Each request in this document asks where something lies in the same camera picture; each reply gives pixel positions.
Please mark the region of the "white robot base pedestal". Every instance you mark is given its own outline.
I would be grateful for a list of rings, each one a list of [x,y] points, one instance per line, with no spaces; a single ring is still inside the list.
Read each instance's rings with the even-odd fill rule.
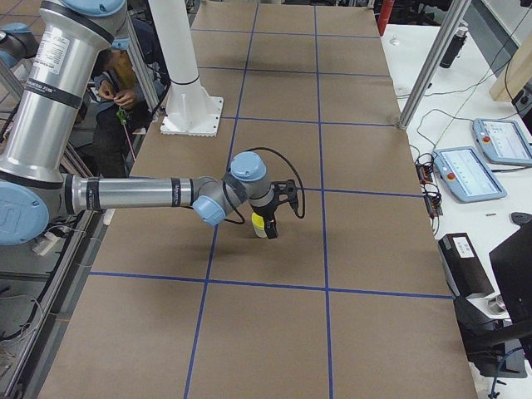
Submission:
[[[201,84],[185,2],[149,4],[170,78],[161,132],[215,136],[224,99],[210,96]]]

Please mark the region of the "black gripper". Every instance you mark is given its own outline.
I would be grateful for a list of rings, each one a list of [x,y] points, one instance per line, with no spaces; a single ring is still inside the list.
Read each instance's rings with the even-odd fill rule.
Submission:
[[[271,199],[266,203],[264,200],[252,199],[250,200],[250,206],[255,214],[264,219],[267,238],[276,239],[278,237],[278,231],[275,221],[275,211],[278,208],[278,201]]]

